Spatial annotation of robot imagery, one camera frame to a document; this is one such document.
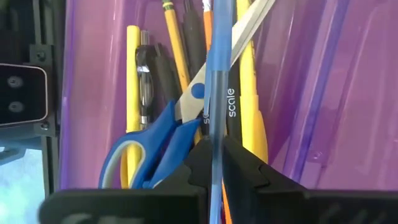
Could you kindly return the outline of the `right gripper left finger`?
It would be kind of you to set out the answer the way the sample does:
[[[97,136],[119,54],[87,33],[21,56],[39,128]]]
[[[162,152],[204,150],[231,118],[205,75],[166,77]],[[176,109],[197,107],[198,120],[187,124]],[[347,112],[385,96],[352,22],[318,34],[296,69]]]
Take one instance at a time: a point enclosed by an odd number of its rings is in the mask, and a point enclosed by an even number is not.
[[[75,189],[51,195],[40,224],[208,224],[211,185],[209,139],[154,189]]]

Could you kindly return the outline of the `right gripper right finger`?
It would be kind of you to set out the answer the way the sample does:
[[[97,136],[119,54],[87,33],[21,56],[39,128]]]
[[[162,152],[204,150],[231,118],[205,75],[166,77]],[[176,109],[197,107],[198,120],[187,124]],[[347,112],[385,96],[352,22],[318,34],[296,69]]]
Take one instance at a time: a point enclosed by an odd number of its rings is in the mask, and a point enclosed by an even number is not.
[[[233,224],[398,224],[398,191],[307,189],[233,138],[223,144]]]

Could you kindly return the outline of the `blue-handled scissors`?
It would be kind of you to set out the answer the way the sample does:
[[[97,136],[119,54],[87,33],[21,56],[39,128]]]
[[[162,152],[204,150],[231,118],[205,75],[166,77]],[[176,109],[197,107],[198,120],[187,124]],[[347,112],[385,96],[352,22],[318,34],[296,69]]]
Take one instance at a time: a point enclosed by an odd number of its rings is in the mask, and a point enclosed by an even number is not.
[[[254,0],[243,17],[233,22],[231,66],[242,54],[275,2],[276,0]],[[182,163],[193,143],[199,125],[198,115],[201,111],[205,112],[207,71],[205,62],[181,97],[170,101],[153,124],[142,131],[126,133],[112,145],[101,168],[99,188],[109,189],[113,186],[118,160],[126,148],[133,144],[140,147],[142,157],[129,186],[131,189],[142,188],[146,175],[153,168],[162,149],[165,154],[148,183],[150,188],[168,177]]]

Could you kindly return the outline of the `black pen white print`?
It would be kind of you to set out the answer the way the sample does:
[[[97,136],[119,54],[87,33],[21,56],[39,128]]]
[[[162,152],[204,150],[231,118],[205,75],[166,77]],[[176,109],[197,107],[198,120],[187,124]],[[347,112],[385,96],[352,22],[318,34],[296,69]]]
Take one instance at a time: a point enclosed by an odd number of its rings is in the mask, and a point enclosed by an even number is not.
[[[193,80],[206,62],[205,35],[192,0],[184,0],[183,5],[183,37],[188,55],[189,75]]]
[[[226,124],[228,135],[242,143],[239,62],[229,71]]]

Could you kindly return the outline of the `yellow highlighter pen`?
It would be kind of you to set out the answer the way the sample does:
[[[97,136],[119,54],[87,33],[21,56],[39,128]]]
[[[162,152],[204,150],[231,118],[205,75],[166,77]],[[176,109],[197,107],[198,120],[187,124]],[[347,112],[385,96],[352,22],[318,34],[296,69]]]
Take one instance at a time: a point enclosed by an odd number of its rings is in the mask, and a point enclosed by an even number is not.
[[[268,162],[264,120],[259,110],[254,46],[250,40],[239,59],[241,131],[243,146],[263,162]]]
[[[126,132],[141,130],[139,111],[139,82],[136,65],[136,49],[141,44],[141,30],[138,26],[127,26],[126,29]],[[137,145],[127,148],[127,186],[141,160],[141,149]]]

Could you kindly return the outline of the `black and white pen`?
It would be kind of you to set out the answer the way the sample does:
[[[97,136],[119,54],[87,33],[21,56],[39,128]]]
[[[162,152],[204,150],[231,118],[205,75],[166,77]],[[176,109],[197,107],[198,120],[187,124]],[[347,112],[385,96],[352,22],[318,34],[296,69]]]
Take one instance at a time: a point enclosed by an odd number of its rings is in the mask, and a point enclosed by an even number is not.
[[[139,111],[142,129],[148,127],[154,114],[154,46],[150,44],[147,30],[140,33],[141,44],[136,49],[136,70],[139,80]]]

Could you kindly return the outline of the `purple plastic supply box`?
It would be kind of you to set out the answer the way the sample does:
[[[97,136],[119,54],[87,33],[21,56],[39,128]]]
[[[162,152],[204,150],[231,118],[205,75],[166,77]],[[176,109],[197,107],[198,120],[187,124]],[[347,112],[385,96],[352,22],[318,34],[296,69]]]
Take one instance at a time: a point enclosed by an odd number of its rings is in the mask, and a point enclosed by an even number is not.
[[[126,131],[126,29],[161,0],[68,0],[60,188],[95,188]],[[276,0],[254,36],[269,162],[308,188],[398,190],[398,0]]]

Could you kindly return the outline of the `blue translucent pen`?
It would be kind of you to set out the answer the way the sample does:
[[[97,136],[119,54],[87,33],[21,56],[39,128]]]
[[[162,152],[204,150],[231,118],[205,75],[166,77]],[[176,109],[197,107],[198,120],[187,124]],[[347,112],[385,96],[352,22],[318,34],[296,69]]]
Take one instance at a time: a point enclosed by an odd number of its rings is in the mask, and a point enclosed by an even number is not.
[[[223,178],[223,138],[226,127],[226,95],[231,67],[234,0],[213,0],[213,32],[206,61],[205,113],[210,115],[212,143],[209,224],[220,224]]]

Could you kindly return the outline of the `yellow pencil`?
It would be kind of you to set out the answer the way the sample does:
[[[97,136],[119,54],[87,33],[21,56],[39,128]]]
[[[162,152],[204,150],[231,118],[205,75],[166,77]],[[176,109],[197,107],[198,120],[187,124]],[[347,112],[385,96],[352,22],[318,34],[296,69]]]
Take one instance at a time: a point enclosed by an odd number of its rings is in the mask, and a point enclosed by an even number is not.
[[[169,39],[172,46],[180,86],[182,91],[184,91],[190,84],[190,77],[185,59],[183,42],[179,31],[179,23],[172,0],[162,0],[162,8],[164,10],[165,21],[169,32]]]

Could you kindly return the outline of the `black aluminium table frame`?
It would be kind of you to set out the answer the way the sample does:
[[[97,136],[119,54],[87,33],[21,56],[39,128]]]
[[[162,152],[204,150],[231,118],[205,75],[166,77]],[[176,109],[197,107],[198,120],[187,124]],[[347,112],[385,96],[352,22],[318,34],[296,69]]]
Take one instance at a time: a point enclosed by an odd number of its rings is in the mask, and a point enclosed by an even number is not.
[[[49,80],[49,115],[42,121],[0,126],[0,166],[42,153],[44,192],[60,180],[60,118],[67,0],[0,0],[0,63],[43,68]]]

